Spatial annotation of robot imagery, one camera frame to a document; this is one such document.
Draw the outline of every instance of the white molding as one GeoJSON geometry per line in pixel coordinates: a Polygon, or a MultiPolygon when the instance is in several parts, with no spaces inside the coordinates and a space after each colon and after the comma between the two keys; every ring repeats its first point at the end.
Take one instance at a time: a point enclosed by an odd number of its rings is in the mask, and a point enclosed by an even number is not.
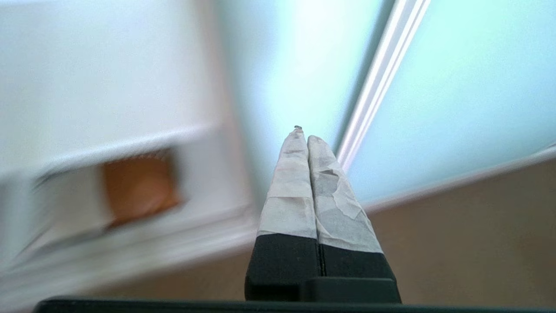
{"type": "Polygon", "coordinates": [[[429,0],[396,0],[394,3],[337,153],[338,162],[346,173],[423,19],[429,2],[429,0]]]}
{"type": "Polygon", "coordinates": [[[81,256],[55,265],[27,265],[0,278],[0,312],[28,311],[41,300],[59,295],[86,294],[157,271],[191,267],[211,258],[251,248],[257,220],[252,215],[177,232],[111,251],[81,256]]]}
{"type": "Polygon", "coordinates": [[[479,171],[464,174],[455,178],[445,179],[438,183],[407,190],[391,197],[384,198],[378,202],[364,203],[362,207],[365,209],[367,214],[376,213],[407,202],[412,202],[447,190],[455,189],[457,187],[473,184],[494,176],[514,172],[553,159],[556,159],[556,146],[550,146],[537,153],[526,156],[525,158],[502,163],[491,168],[481,169],[479,171]]]}

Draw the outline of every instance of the beige floor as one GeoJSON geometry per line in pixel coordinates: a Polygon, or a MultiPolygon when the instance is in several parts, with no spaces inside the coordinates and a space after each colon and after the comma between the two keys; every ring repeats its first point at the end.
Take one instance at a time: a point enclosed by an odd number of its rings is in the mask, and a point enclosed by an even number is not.
{"type": "MultiPolygon", "coordinates": [[[[556,307],[556,161],[370,216],[406,304],[556,307]]],[[[91,295],[243,299],[250,251],[91,295]]]]}

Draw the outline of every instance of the white wall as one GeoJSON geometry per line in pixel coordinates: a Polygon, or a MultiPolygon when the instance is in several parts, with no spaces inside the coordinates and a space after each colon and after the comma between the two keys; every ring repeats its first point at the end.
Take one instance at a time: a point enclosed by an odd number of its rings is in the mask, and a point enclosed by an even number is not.
{"type": "Polygon", "coordinates": [[[0,6],[0,178],[220,123],[200,19],[182,0],[0,6]]]}
{"type": "Polygon", "coordinates": [[[259,204],[294,125],[338,146],[392,5],[218,2],[259,204]]]}
{"type": "Polygon", "coordinates": [[[556,141],[556,2],[432,1],[349,171],[362,202],[556,141]]]}

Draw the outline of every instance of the white cabinet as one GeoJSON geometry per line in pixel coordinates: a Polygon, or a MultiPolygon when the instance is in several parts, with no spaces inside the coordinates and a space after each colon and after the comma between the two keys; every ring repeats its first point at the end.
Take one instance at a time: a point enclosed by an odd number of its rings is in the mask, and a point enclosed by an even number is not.
{"type": "Polygon", "coordinates": [[[215,27],[210,4],[195,1],[0,6],[0,311],[254,240],[258,210],[215,27]],[[33,190],[45,175],[160,148],[173,151],[181,208],[18,252],[32,238],[16,234],[41,218],[33,190]]]}

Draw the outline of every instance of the black surface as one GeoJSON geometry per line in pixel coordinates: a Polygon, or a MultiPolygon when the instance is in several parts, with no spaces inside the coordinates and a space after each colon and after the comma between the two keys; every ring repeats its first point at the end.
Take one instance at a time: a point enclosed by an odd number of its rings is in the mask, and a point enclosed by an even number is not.
{"type": "Polygon", "coordinates": [[[318,302],[199,302],[199,301],[121,301],[100,299],[57,298],[41,301],[34,313],[181,313],[181,312],[227,312],[227,313],[316,313],[316,312],[362,312],[362,313],[475,313],[475,312],[530,312],[556,313],[556,309],[514,309],[484,307],[432,307],[377,304],[337,304],[318,302]]]}
{"type": "Polygon", "coordinates": [[[245,276],[245,299],[299,299],[302,282],[320,276],[316,239],[286,234],[258,236],[245,276]]]}
{"type": "Polygon", "coordinates": [[[389,278],[396,281],[392,269],[383,253],[352,251],[319,245],[324,276],[389,278]]]}
{"type": "Polygon", "coordinates": [[[317,277],[301,285],[301,301],[400,304],[390,278],[317,277]]]}

